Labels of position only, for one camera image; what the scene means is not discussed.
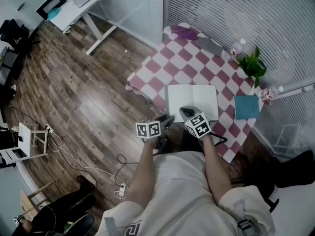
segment shoe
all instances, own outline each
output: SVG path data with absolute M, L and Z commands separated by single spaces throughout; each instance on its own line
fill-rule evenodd
M 16 85 L 14 84 L 13 86 L 10 87 L 11 89 L 13 89 L 16 92 Z
M 88 181 L 84 176 L 79 175 L 76 180 L 81 185 L 80 189 L 83 188 L 89 193 L 95 190 L 95 185 Z

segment notebook page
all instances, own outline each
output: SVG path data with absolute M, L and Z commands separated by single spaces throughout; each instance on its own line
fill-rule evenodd
M 169 115 L 175 116 L 174 122 L 183 122 L 179 109 L 184 106 L 193 106 L 191 85 L 170 85 L 165 87 L 166 102 Z
M 194 85 L 194 106 L 204 112 L 209 121 L 219 120 L 216 86 Z

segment purple cloth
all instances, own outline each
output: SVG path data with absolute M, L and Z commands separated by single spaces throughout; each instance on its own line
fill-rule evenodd
M 182 39 L 196 40 L 198 38 L 197 33 L 192 29 L 188 29 L 182 26 L 171 26 L 172 33 L 177 33 Z

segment checkered tablecloth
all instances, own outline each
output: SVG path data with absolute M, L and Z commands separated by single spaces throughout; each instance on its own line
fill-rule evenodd
M 179 25 L 205 37 L 188 24 Z M 126 89 L 152 100 L 166 112 L 166 85 L 216 86 L 219 121 L 211 122 L 211 128 L 214 133 L 227 138 L 226 143 L 217 146 L 217 151 L 230 163 L 256 122 L 256 119 L 235 120 L 233 96 L 253 93 L 254 81 L 252 78 L 243 79 L 244 75 L 235 61 L 227 62 L 173 33 L 129 76 Z

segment box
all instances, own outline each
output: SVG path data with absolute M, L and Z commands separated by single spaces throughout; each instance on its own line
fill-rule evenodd
M 203 112 L 186 121 L 185 126 L 187 131 L 197 138 L 201 138 L 211 131 L 209 121 Z
M 158 120 L 142 121 L 136 123 L 137 137 L 152 138 L 161 135 L 161 126 Z

